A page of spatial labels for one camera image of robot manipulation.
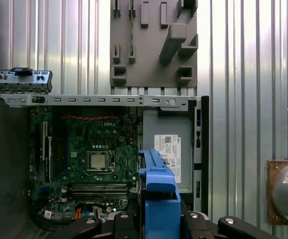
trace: ram slot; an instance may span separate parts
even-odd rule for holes
[[[71,184],[70,196],[73,199],[127,199],[126,184]]]

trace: gray foam holder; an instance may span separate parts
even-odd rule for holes
[[[196,7],[196,0],[111,0],[111,85],[195,87]]]

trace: motherboard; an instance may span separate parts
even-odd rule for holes
[[[136,191],[136,109],[33,107],[28,196],[58,215],[125,210]]]

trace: metal wall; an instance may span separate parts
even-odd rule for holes
[[[266,222],[266,167],[288,159],[288,0],[199,0],[198,85],[109,85],[110,0],[0,0],[0,68],[54,73],[52,94],[210,95],[213,220]]]

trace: barcode label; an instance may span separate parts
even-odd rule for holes
[[[165,137],[165,143],[172,143],[172,138],[171,138],[171,136],[166,136],[166,137]]]
[[[45,210],[45,212],[44,212],[44,217],[45,217],[46,219],[51,219],[51,215],[52,215],[52,212]]]
[[[181,183],[181,138],[176,134],[155,135],[154,146],[159,151],[164,163],[173,172],[176,183]]]

